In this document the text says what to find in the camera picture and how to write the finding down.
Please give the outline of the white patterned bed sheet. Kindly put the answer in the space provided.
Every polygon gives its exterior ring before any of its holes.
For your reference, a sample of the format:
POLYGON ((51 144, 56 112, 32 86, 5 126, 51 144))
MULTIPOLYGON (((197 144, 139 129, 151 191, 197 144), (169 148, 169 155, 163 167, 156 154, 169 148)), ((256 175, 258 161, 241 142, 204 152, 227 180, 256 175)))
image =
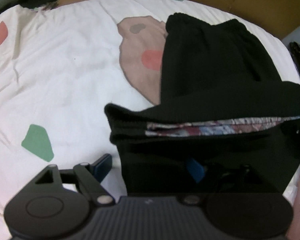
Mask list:
POLYGON ((292 176, 283 193, 216 188, 129 196, 108 104, 139 112, 160 103, 169 16, 210 25, 238 20, 283 81, 300 85, 280 40, 238 16, 187 0, 89 0, 51 11, 19 5, 0 15, 0 239, 285 239, 292 176), (78 190, 74 166, 112 156, 101 185, 112 206, 78 190))

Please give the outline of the black floral trim garment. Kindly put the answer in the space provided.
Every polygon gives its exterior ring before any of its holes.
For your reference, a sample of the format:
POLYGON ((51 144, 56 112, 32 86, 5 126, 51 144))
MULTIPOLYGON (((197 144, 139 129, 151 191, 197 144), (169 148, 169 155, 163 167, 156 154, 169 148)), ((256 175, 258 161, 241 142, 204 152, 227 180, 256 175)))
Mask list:
POLYGON ((205 167, 202 192, 283 193, 300 164, 300 85, 283 81, 238 20, 166 22, 160 103, 105 107, 129 196, 177 196, 205 167))

